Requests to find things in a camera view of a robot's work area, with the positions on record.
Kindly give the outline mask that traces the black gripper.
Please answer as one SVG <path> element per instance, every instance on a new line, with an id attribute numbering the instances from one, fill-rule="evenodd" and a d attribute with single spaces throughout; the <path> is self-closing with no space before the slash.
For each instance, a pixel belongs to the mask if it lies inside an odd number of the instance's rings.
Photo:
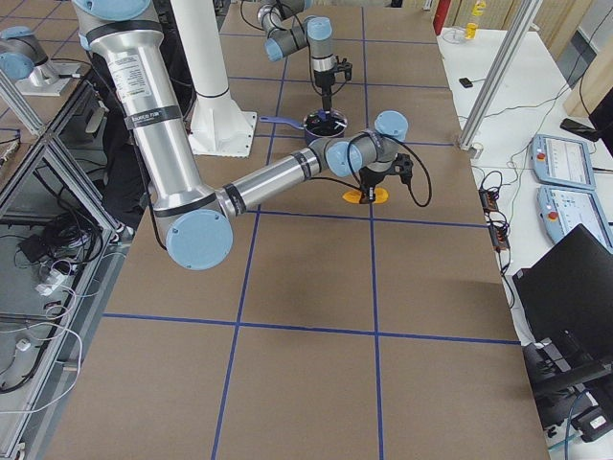
<path id="1" fill-rule="evenodd" d="M 332 66 L 330 69 L 319 71 L 313 71 L 315 91 L 321 96 L 322 101 L 322 114 L 330 114 L 331 112 L 331 97 L 332 87 L 336 83 L 336 67 Z"/>
<path id="2" fill-rule="evenodd" d="M 387 176 L 397 174 L 394 166 L 390 166 L 384 171 L 374 171 L 369 167 L 364 167 L 361 168 L 358 173 L 362 204 L 376 202 L 376 186 L 381 183 Z"/>

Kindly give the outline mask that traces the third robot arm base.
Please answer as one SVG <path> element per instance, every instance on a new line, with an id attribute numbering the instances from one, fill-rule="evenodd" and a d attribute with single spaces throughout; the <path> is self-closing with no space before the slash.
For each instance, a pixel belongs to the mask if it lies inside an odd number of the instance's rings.
<path id="1" fill-rule="evenodd" d="M 72 80 L 81 77 L 78 63 L 51 61 L 25 26 L 1 31 L 1 70 L 24 96 L 59 97 Z"/>

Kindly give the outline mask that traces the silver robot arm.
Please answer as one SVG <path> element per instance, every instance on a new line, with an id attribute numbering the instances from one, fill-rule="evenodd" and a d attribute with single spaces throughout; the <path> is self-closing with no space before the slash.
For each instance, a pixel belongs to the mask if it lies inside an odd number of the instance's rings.
<path id="1" fill-rule="evenodd" d="M 338 60 L 332 51 L 332 26 L 327 17 L 298 17 L 311 1 L 264 1 L 257 19 L 266 33 L 264 49 L 270 61 L 279 61 L 307 49 L 313 85 L 325 113 L 332 110 L 332 87 L 336 83 Z"/>
<path id="2" fill-rule="evenodd" d="M 220 264 L 233 240 L 230 220 L 323 171 L 359 172 L 369 184 L 393 170 L 408 131 L 406 118 L 380 113 L 373 128 L 352 137 L 310 141 L 287 157 L 220 189 L 205 184 L 199 154 L 244 157 L 256 114 L 239 108 L 227 81 L 213 5 L 171 5 L 196 93 L 185 123 L 160 46 L 164 37 L 150 1 L 78 1 L 82 46 L 104 59 L 148 169 L 157 199 L 155 221 L 171 258 L 191 270 Z"/>

